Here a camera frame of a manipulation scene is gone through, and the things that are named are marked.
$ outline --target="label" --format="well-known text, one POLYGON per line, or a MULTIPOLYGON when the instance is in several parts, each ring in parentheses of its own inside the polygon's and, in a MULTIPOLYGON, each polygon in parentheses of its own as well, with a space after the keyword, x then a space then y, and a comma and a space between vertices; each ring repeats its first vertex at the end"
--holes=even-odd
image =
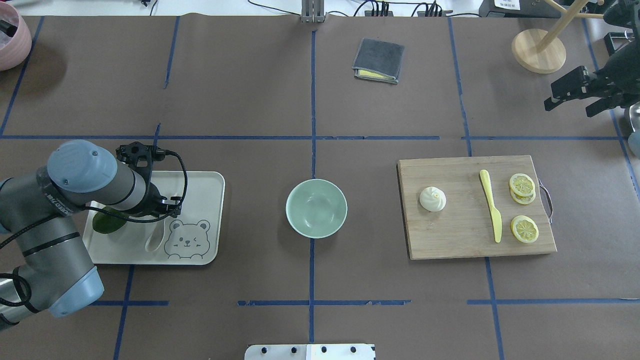
POLYGON ((520 0, 493 0, 497 8, 520 10, 520 0))

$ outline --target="folded towel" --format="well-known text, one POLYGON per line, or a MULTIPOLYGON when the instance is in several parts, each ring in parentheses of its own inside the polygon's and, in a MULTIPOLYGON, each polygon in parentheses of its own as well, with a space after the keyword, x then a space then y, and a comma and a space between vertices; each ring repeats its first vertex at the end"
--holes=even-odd
POLYGON ((402 45, 364 38, 351 68, 356 78, 398 84, 403 53, 402 45))

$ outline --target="metal rod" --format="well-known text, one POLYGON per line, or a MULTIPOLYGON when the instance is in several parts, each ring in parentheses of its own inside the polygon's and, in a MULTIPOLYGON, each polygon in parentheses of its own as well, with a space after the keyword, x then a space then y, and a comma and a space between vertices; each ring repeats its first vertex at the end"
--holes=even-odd
POLYGON ((554 41, 560 32, 566 28, 567 25, 573 20, 573 18, 578 14, 578 12, 585 6, 589 0, 576 0, 570 7, 569 10, 566 11, 562 15, 562 17, 556 22, 554 27, 549 31, 545 37, 542 38, 540 43, 536 46, 537 52, 542 52, 544 49, 554 41))

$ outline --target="white tray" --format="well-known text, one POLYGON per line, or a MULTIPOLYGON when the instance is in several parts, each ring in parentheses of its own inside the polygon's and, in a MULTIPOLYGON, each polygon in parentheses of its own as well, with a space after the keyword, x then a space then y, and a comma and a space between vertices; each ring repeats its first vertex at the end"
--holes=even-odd
MULTIPOLYGON (((83 241, 93 262, 141 265, 210 263, 218 254, 225 178, 217 172, 205 171, 187 171, 187 176, 187 195, 177 218, 168 217, 150 224, 128 222, 111 234, 100 234, 92 226, 96 212, 89 211, 83 241)), ((182 195, 184 175, 181 171, 154 171, 151 181, 162 196, 182 195)), ((91 205, 104 207, 97 202, 91 205)))

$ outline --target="yellow knife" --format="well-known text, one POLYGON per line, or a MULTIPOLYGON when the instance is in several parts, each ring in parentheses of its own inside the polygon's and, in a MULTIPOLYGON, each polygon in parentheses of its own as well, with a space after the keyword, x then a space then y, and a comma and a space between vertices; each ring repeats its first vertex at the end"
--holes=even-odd
POLYGON ((502 238, 502 215, 500 211, 495 208, 493 203, 493 191, 491 190, 491 177, 489 172, 485 169, 480 170, 480 182, 486 195, 486 201, 489 204, 489 212, 491 213, 491 223, 493 225, 493 239, 499 243, 502 238))

